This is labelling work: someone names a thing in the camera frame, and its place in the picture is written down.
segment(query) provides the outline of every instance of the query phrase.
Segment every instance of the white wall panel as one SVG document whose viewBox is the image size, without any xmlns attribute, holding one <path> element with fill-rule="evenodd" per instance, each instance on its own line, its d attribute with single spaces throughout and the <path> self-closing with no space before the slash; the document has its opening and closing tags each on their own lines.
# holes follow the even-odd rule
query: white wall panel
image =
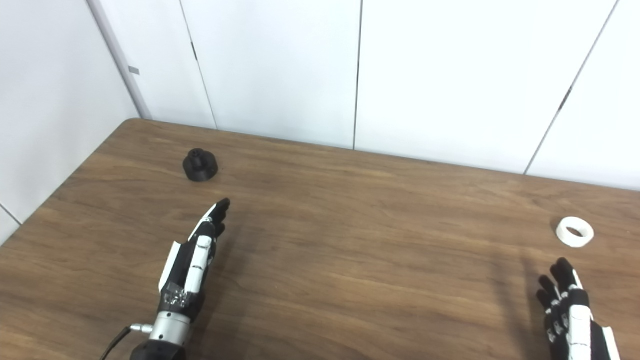
<svg viewBox="0 0 640 360">
<path fill-rule="evenodd" d="M 353 146 L 359 0 L 183 0 L 222 130 Z"/>
<path fill-rule="evenodd" d="M 640 190 L 639 19 L 620 0 L 528 174 Z"/>
<path fill-rule="evenodd" d="M 0 207 L 0 245 L 11 236 L 20 225 Z"/>
<path fill-rule="evenodd" d="M 522 173 L 614 0 L 364 0 L 356 149 Z"/>
<path fill-rule="evenodd" d="M 84 1 L 0 3 L 0 199 L 23 222 L 138 112 Z"/>
<path fill-rule="evenodd" d="M 215 128 L 179 0 L 90 0 L 150 119 Z M 139 74 L 129 72 L 132 66 Z"/>
</svg>

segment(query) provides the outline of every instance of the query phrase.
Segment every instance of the wooden table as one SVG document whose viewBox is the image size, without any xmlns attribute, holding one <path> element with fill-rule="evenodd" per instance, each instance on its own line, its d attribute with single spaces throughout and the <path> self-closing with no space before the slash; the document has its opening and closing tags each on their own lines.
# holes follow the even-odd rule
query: wooden table
<svg viewBox="0 0 640 360">
<path fill-rule="evenodd" d="M 182 171 L 193 147 L 209 182 Z M 190 359 L 549 360 L 534 294 L 560 256 L 640 357 L 640 193 L 146 120 L 0 248 L 0 357 L 98 359 L 153 322 L 172 241 L 224 197 Z M 569 215 L 595 228 L 583 249 L 553 232 Z"/>
</svg>

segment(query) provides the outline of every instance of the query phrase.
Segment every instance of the black and white robotic hand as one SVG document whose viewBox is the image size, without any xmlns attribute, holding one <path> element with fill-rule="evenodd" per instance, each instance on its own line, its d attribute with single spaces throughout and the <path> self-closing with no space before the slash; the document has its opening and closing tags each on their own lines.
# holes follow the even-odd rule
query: black and white robotic hand
<svg viewBox="0 0 640 360">
<path fill-rule="evenodd" d="M 173 243 L 158 284 L 156 322 L 125 327 L 100 360 L 131 331 L 149 334 L 149 339 L 133 350 L 131 360 L 185 360 L 189 328 L 205 300 L 202 285 L 216 255 L 218 238 L 225 231 L 222 221 L 230 203 L 229 199 L 219 201 L 200 219 L 186 243 Z"/>
<path fill-rule="evenodd" d="M 536 296 L 545 308 L 545 330 L 552 360 L 620 360 L 610 327 L 593 320 L 589 295 L 578 273 L 565 258 L 551 266 L 557 286 L 548 276 L 540 277 L 542 290 Z"/>
</svg>

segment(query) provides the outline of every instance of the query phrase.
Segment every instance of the white tape roll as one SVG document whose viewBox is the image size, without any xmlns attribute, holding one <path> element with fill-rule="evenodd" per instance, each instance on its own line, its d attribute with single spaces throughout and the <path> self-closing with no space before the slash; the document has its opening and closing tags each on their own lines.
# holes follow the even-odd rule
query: white tape roll
<svg viewBox="0 0 640 360">
<path fill-rule="evenodd" d="M 572 234 L 569 228 L 575 229 L 582 236 Z M 570 247 L 583 247 L 593 239 L 594 232 L 591 225 L 583 219 L 568 217 L 560 221 L 556 229 L 556 235 L 558 235 L 561 242 Z"/>
</svg>

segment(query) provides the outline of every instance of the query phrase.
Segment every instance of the black cylindrical object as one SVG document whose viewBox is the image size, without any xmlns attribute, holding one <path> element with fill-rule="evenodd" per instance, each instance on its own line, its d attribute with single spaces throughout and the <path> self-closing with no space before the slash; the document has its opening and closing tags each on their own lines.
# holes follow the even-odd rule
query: black cylindrical object
<svg viewBox="0 0 640 360">
<path fill-rule="evenodd" d="M 185 174 L 191 181 L 207 181 L 218 173 L 216 157 L 209 151 L 192 149 L 182 162 Z"/>
</svg>

